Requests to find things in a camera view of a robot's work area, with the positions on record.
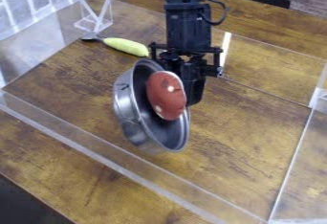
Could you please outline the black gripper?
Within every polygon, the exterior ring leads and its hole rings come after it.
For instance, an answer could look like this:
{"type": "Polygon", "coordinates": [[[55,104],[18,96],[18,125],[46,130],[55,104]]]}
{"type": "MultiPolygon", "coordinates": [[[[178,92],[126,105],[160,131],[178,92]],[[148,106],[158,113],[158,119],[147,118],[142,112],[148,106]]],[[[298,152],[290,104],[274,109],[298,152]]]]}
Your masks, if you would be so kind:
{"type": "Polygon", "coordinates": [[[223,23],[225,16],[213,21],[209,4],[166,4],[163,8],[167,43],[150,44],[151,57],[182,78],[187,106],[193,106],[202,100],[206,76],[218,77],[223,73],[223,49],[211,46],[211,27],[223,23]]]}

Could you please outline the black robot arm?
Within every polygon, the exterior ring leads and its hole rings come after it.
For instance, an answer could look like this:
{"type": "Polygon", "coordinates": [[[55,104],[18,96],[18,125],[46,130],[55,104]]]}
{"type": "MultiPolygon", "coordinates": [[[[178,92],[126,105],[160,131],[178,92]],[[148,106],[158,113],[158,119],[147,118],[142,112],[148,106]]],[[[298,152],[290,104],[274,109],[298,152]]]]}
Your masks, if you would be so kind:
{"type": "MultiPolygon", "coordinates": [[[[166,43],[150,44],[152,59],[183,81],[187,106],[201,102],[206,78],[223,73],[223,48],[211,45],[211,27],[223,23],[226,14],[213,21],[211,7],[203,1],[165,0],[166,43]]],[[[209,1],[226,9],[222,1],[209,1]]]]}

